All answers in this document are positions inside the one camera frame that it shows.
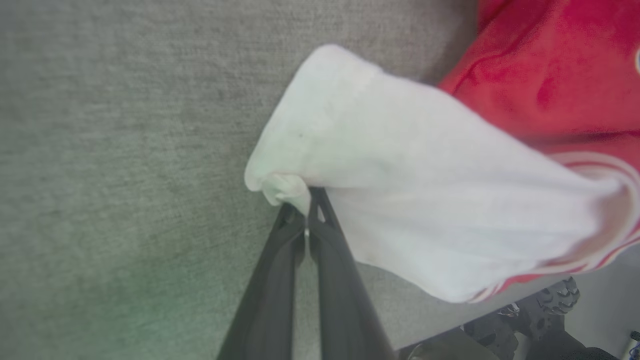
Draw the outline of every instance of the white fabric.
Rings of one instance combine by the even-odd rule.
[[[620,190],[335,45],[295,75],[245,182],[304,213],[307,186],[326,187],[357,261],[450,302],[569,253],[599,231],[601,203]]]

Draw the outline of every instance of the white cloth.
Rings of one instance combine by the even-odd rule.
[[[602,203],[621,191],[336,45],[295,75],[245,182],[305,214],[307,186],[325,187],[357,261],[450,302],[571,252],[601,230]]]

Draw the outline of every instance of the red fabric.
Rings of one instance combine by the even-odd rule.
[[[478,38],[442,90],[544,153],[640,169],[639,0],[480,0],[478,14]]]

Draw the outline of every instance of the gray fabric surface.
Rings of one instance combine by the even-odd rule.
[[[297,66],[334,42],[436,81],[473,18],[468,0],[2,1],[0,357],[214,357],[276,215],[244,165]],[[361,269],[396,347],[507,301]],[[313,359],[309,262],[298,284]]]

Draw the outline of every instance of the gray tablecloth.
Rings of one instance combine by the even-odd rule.
[[[0,2],[0,357],[217,354],[276,209],[243,169],[301,61],[333,42],[435,82],[474,37],[469,0]],[[361,267],[395,347],[476,306]],[[318,353],[303,265],[297,359]]]

